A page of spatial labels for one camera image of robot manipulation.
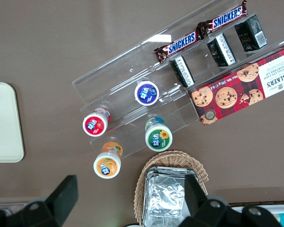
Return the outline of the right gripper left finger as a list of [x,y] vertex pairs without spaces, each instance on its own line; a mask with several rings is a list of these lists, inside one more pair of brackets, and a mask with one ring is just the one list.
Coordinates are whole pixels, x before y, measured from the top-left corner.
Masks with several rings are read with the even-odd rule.
[[0,227],[61,227],[78,197],[77,176],[68,175],[45,201],[34,201],[9,217],[0,210]]

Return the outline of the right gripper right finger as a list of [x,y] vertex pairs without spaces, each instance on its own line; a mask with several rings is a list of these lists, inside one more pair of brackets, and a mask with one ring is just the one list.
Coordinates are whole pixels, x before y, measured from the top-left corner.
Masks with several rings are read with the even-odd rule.
[[190,217],[181,227],[279,227],[265,208],[245,206],[239,213],[219,199],[209,199],[193,175],[185,176],[185,201]]

